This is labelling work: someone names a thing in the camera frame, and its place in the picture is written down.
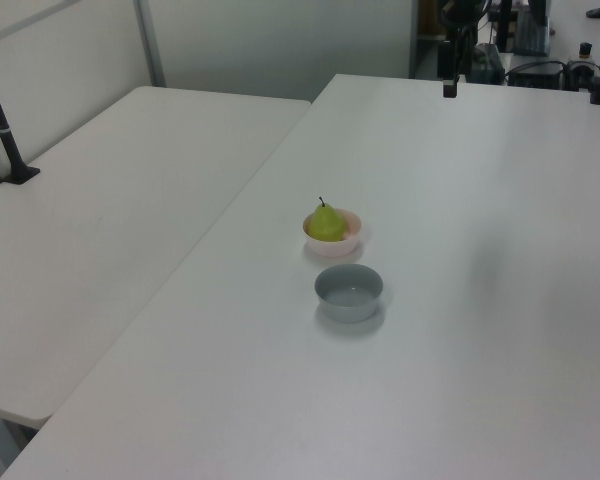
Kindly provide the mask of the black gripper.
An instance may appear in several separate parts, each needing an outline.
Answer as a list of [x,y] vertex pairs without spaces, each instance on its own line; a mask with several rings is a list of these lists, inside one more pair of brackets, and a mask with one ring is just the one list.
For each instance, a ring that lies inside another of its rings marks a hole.
[[[471,26],[484,15],[485,0],[445,0],[440,2],[440,23],[444,26]],[[443,97],[457,97],[457,81],[452,79],[452,42],[438,44],[438,78],[443,80]]]

